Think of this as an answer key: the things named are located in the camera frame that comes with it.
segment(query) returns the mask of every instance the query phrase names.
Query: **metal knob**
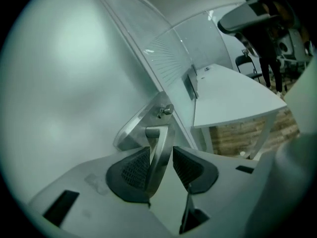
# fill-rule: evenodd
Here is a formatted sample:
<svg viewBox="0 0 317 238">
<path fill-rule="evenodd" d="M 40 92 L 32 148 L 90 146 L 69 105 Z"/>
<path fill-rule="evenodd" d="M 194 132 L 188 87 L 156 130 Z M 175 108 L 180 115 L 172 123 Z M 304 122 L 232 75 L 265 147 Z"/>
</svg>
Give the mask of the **metal knob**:
<svg viewBox="0 0 317 238">
<path fill-rule="evenodd" d="M 173 104 L 168 104 L 165 108 L 162 108 L 160 110 L 158 118 L 162 118 L 163 114 L 164 115 L 171 115 L 173 112 L 174 112 L 174 105 Z"/>
</svg>

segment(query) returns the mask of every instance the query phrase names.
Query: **black chair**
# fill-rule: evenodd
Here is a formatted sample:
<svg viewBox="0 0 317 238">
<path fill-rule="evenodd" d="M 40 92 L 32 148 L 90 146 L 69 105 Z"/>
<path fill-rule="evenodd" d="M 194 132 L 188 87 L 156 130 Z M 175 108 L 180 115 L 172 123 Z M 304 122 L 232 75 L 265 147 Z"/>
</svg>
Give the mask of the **black chair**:
<svg viewBox="0 0 317 238">
<path fill-rule="evenodd" d="M 239 56 L 239 57 L 236 58 L 236 65 L 237 65 L 237 67 L 238 67 L 239 72 L 241 73 L 241 71 L 240 71 L 240 69 L 239 69 L 239 66 L 242 65 L 242 64 L 248 63 L 248 62 L 251 62 L 251 63 L 253 64 L 253 68 L 254 68 L 254 69 L 253 69 L 253 73 L 247 74 L 246 76 L 248 76 L 248 77 L 250 77 L 250 78 L 252 78 L 252 79 L 257 78 L 258 81 L 259 81 L 259 83 L 260 83 L 259 77 L 262 76 L 262 73 L 258 73 L 258 72 L 257 72 L 257 69 L 256 69 L 256 67 L 254 66 L 254 63 L 253 63 L 251 57 L 242 55 L 242 56 Z"/>
</svg>

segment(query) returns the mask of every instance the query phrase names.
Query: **black pants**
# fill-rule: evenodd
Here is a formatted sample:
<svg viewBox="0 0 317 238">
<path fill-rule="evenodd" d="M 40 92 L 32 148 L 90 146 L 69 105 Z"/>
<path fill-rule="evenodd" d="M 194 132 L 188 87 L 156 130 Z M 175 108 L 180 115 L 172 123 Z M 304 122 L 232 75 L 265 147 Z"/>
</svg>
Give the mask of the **black pants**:
<svg viewBox="0 0 317 238">
<path fill-rule="evenodd" d="M 266 82 L 266 86 L 271 86 L 268 73 L 268 65 L 270 65 L 275 77 L 276 90 L 277 92 L 282 92 L 282 77 L 281 73 L 279 72 L 279 64 L 277 60 L 275 58 L 260 58 L 260 65 L 262 69 L 263 78 Z"/>
</svg>

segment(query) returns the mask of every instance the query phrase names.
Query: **table leg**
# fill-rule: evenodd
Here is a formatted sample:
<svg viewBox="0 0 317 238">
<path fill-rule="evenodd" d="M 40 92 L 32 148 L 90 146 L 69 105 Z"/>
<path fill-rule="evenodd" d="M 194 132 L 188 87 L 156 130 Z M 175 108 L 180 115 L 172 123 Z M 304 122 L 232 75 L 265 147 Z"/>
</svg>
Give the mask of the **table leg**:
<svg viewBox="0 0 317 238">
<path fill-rule="evenodd" d="M 269 136 L 269 133 L 273 127 L 276 115 L 277 115 L 277 112 L 274 112 L 272 114 L 269 114 L 266 117 L 264 127 L 261 131 L 261 134 L 259 135 L 259 138 L 255 146 L 244 156 L 244 158 L 253 159 L 256 156 L 256 154 L 260 151 L 260 149 L 262 148 L 262 146 L 264 145 L 265 141 L 267 140 Z"/>
<path fill-rule="evenodd" d="M 206 143 L 206 148 L 207 148 L 206 151 L 208 153 L 213 154 L 212 141 L 211 141 L 209 127 L 202 128 L 202 133 L 203 133 L 205 143 Z"/>
</svg>

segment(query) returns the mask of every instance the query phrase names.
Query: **white table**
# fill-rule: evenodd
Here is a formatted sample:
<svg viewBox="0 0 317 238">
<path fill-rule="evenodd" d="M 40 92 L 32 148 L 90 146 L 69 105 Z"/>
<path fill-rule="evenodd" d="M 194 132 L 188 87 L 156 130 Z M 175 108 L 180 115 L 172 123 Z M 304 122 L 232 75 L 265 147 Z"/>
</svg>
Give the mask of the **white table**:
<svg viewBox="0 0 317 238">
<path fill-rule="evenodd" d="M 265 143 L 277 112 L 287 105 L 257 81 L 234 70 L 212 64 L 197 72 L 198 94 L 194 128 L 204 135 L 207 151 L 213 153 L 209 127 L 266 116 L 262 132 L 245 157 L 254 158 Z"/>
</svg>

